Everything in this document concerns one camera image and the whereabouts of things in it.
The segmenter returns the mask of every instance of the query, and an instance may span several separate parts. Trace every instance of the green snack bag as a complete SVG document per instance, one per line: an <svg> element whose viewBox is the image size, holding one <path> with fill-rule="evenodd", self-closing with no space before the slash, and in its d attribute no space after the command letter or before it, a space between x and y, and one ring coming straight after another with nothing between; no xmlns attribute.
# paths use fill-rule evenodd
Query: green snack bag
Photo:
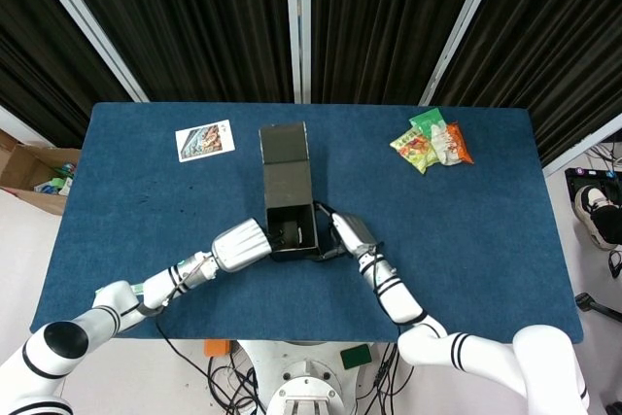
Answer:
<svg viewBox="0 0 622 415"><path fill-rule="evenodd" d="M432 109L431 111L424 112L423 114L411 118L410 124L413 128L417 128L423 133L429 140L432 139L432 125L439 126L443 129L447 126L445 119L440 115L438 109Z"/></svg>
<svg viewBox="0 0 622 415"><path fill-rule="evenodd" d="M426 173L426 168L438 162L438 157L436 157L430 140L415 128L409 129L397 138L391 143L391 147L417 167L417 170L422 174Z"/></svg>

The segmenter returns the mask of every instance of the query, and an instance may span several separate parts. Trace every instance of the black curtain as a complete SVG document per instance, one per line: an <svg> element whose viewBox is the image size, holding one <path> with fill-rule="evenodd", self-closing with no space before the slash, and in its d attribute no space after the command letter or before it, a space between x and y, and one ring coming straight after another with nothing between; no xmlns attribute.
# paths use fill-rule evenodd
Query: black curtain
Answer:
<svg viewBox="0 0 622 415"><path fill-rule="evenodd" d="M622 112L622 0L483 0L432 104L529 109L550 162Z"/></svg>
<svg viewBox="0 0 622 415"><path fill-rule="evenodd" d="M85 0L151 100L293 101L287 0Z"/></svg>
<svg viewBox="0 0 622 415"><path fill-rule="evenodd" d="M312 0L312 101L416 104L465 0Z"/></svg>
<svg viewBox="0 0 622 415"><path fill-rule="evenodd" d="M94 103L129 97L57 0L0 0L0 105L80 148Z"/></svg>

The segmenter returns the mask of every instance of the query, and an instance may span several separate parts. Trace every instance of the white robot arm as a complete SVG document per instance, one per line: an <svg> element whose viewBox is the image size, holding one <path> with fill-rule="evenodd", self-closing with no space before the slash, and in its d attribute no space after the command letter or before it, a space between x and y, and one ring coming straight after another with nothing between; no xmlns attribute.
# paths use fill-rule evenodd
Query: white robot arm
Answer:
<svg viewBox="0 0 622 415"><path fill-rule="evenodd" d="M265 234L250 219L219 235L211 253L196 253L149 278L142 302L125 281L106 286L90 310L72 321L43 326L0 366L0 414L72 414L71 406L53 394L87 354L161 313L171 299L214 279L219 269L237 271L271 251Z"/></svg>
<svg viewBox="0 0 622 415"><path fill-rule="evenodd" d="M570 339L550 326L519 330L512 346L454 333L431 317L378 252L363 221L322 206L345 249L359 261L359 271L380 306L399 326L412 326L398 339L412 365L440 364L483 376L527 398L530 415L585 415L589 395Z"/></svg>

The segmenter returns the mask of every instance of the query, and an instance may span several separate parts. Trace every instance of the white floor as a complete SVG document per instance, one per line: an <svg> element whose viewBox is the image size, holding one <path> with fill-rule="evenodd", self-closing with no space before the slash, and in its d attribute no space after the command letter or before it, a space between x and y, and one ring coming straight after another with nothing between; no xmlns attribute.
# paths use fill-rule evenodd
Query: white floor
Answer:
<svg viewBox="0 0 622 415"><path fill-rule="evenodd" d="M585 156L569 164L576 165L590 166ZM588 292L603 304L622 308L622 277L611 278L606 253L592 245L574 218L563 170L549 177L547 186L575 293ZM0 191L0 261L4 266L0 274L0 362L29 335L59 222L59 217ZM602 415L603 403L622 399L622 325L595 313L580 317L585 339L576 352L593 401L590 414ZM191 359L206 364L201 341L176 344ZM405 364L400 368L399 381L407 372ZM362 373L360 394L370 387L374 371L369 366ZM67 378L62 395L78 414L222 413L204 379L163 341L108 343ZM365 408L366 400L361 400L359 413ZM417 369L406 390L396 397L396 413L518 415L526 413L526 404L495 383L452 369L426 367Z"/></svg>

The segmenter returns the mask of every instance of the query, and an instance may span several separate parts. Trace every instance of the open box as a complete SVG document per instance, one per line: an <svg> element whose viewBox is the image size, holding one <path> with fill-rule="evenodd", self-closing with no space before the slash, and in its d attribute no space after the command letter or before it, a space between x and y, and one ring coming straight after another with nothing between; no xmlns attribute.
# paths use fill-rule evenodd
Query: open box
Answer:
<svg viewBox="0 0 622 415"><path fill-rule="evenodd" d="M259 131L267 230L275 260L320 254L304 122Z"/></svg>
<svg viewBox="0 0 622 415"><path fill-rule="evenodd" d="M66 196L37 193L33 188L59 177L55 167L67 162L77 165L79 159L80 150L16 145L0 174L0 188L44 211L61 215Z"/></svg>

